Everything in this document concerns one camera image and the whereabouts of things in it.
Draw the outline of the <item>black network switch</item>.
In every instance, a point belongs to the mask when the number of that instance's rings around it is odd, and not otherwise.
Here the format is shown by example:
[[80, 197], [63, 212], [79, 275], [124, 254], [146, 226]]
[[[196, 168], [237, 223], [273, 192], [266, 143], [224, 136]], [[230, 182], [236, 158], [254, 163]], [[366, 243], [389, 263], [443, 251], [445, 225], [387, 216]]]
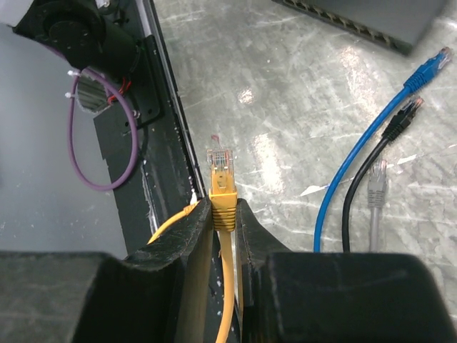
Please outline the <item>black network switch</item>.
[[283, 0], [280, 5], [408, 56], [447, 1]]

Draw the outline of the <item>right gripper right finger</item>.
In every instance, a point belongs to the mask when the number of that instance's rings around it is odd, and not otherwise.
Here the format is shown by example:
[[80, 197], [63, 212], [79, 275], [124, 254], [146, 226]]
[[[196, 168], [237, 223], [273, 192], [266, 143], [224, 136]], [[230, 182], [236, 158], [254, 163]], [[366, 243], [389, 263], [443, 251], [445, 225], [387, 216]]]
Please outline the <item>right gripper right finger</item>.
[[241, 341], [261, 342], [261, 268], [270, 253], [289, 249], [261, 225], [245, 199], [239, 199], [236, 205], [235, 248]]

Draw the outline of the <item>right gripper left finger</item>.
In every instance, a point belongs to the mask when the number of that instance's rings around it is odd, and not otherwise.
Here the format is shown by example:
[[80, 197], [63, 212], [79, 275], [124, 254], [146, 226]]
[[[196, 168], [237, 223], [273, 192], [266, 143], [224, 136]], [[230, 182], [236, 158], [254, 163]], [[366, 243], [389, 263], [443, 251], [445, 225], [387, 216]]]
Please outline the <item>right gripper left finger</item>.
[[211, 205], [203, 199], [187, 217], [126, 258], [146, 283], [140, 300], [148, 342], [203, 341], [213, 234]]

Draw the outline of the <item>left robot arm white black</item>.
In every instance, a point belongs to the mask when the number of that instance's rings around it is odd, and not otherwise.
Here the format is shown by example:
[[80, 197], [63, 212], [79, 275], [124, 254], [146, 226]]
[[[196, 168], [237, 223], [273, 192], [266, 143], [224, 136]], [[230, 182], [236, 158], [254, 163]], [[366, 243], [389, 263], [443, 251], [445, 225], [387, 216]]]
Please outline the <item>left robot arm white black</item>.
[[114, 8], [103, 10], [95, 1], [33, 1], [12, 29], [59, 52], [76, 69], [121, 78], [133, 72], [140, 52], [123, 28], [118, 1], [111, 3]]

